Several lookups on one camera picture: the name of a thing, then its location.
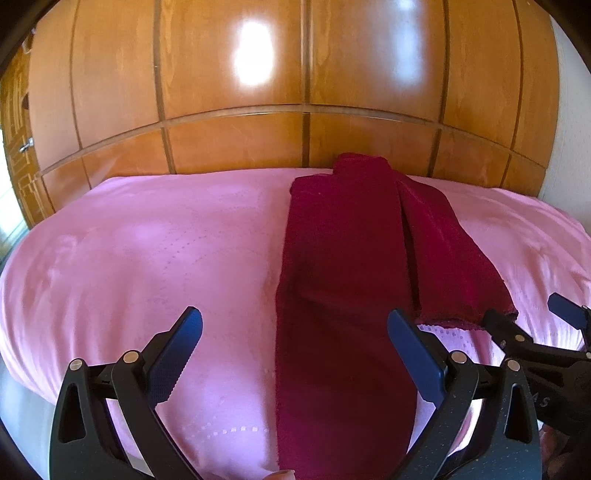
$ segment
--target dark red towel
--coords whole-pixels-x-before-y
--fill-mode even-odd
[[[398,307],[463,328],[515,311],[437,189],[355,154],[296,179],[275,367],[279,463],[298,480],[379,479],[404,457],[417,392],[387,335]]]

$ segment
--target clamp jaw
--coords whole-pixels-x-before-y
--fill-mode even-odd
[[[202,480],[158,418],[203,331],[200,312],[188,307],[174,326],[156,334],[142,352],[114,364],[89,367],[73,360],[57,400],[50,443],[52,480],[147,480],[135,470],[113,426],[106,399],[119,401],[129,430],[158,480]]]
[[[437,410],[390,480],[540,480],[542,464],[535,409],[518,361],[500,367],[474,364],[448,352],[400,310],[388,334],[424,400]],[[482,411],[468,446],[448,457],[472,400]]]
[[[519,361],[529,383],[537,418],[566,435],[574,436],[591,423],[591,352],[589,309],[553,293],[548,308],[581,331],[586,351],[537,345],[510,318],[486,312],[483,326],[507,357]]]

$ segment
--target wooden panel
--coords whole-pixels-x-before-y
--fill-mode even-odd
[[[100,148],[84,155],[82,161],[92,188],[111,177],[168,173],[160,130]]]
[[[301,167],[301,113],[211,118],[168,131],[178,173]]]
[[[438,120],[442,1],[312,0],[310,45],[312,103]]]
[[[80,0],[72,84],[82,146],[158,121],[154,0]]]
[[[501,185],[509,154],[461,132],[441,132],[433,177],[482,187]]]
[[[43,175],[47,193],[56,211],[90,190],[82,160],[74,160]]]
[[[6,150],[17,144],[20,147],[27,134],[22,100],[29,85],[29,60],[29,55],[19,48],[0,77],[0,125]]]
[[[31,50],[29,106],[40,169],[80,149],[70,83],[70,47],[78,0],[61,0],[39,20]]]
[[[523,39],[523,93],[514,150],[547,167],[558,118],[558,55],[550,16],[517,0]]]
[[[526,158],[512,155],[502,187],[523,195],[537,197],[545,175],[544,167]]]
[[[35,148],[19,151],[31,137],[29,114],[22,107],[28,87],[29,60],[30,56],[19,48],[0,81],[0,124],[12,187],[22,215],[32,228],[54,212],[43,182],[35,179],[39,172]]]
[[[300,2],[162,0],[166,118],[301,102]]]
[[[408,122],[312,113],[310,167],[331,168],[339,154],[356,152],[387,158],[403,173],[426,176],[435,132]]]
[[[521,78],[513,2],[453,0],[449,23],[444,122],[510,147]]]

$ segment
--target bed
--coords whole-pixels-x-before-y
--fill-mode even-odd
[[[3,374],[18,393],[4,394],[0,414],[28,419],[7,427],[42,477],[48,478],[52,405],[68,363],[113,362],[141,349],[187,305],[202,311],[206,334],[170,400],[158,407],[160,417],[202,475],[255,480],[278,469],[275,289],[290,186],[315,173],[330,170],[113,178],[23,240],[0,280],[0,353],[24,387]],[[506,190],[415,179],[445,194],[507,285],[518,324],[538,343],[581,348],[578,331],[545,305],[554,291],[589,301],[591,241],[580,224]],[[484,332],[423,328],[474,361],[502,359]],[[419,402],[412,442],[431,413]],[[139,457],[115,406],[112,414],[125,449]],[[468,441],[477,416],[474,405],[456,448]]]

